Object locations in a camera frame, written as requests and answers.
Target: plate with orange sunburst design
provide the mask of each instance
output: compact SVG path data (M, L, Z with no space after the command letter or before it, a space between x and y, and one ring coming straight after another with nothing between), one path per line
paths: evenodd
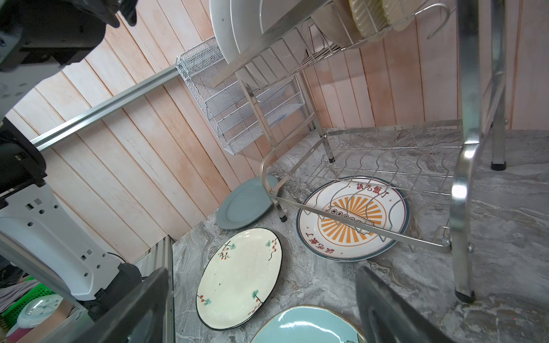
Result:
M403 233L410 211L403 194L385 180L354 176L328 182L304 205L343 218ZM316 213L299 210L296 226L301 241L315 254L336 261L359 261L381 254L396 240L353 228Z

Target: green plastic basket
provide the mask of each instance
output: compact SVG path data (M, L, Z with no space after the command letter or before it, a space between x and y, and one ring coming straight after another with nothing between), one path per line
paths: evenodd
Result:
M29 302L41 296L50 294L55 294L55 292L52 292L51 289L47 288L42 283L37 284L32 290L30 290L9 309L5 310L4 313L2 313L2 317L4 317L4 321L8 328L11 328L17 323L17 317Z

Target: white mesh utensil holder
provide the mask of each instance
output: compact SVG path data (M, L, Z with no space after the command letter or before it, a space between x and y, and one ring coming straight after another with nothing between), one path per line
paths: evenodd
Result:
M217 87L211 81L227 62L212 37L177 57L176 67L206 116L217 139L235 155L262 134L260 124L241 89L236 75ZM302 107L305 102L295 91L291 78L256 94L271 127Z

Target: plate with red berry pattern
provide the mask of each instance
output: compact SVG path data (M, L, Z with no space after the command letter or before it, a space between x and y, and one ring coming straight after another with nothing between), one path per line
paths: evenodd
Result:
M403 233L410 211L403 194L389 182L354 176L328 182L304 202L322 211ZM355 229L328 217L299 210L296 227L301 241L315 254L336 261L359 261L381 254L396 240Z
M208 262L197 291L197 313L212 330L247 322L265 303L280 274L282 247L274 232L244 230Z

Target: grey-blue plate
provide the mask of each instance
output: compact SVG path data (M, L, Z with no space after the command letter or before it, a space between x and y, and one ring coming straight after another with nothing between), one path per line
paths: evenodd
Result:
M322 307L302 305L269 319L251 343L365 343L364 335L340 315Z
M267 175L271 187L276 186L278 179ZM253 223L261 217L272 202L259 177L248 180L237 187L225 199L217 210L217 225L225 230L236 230Z

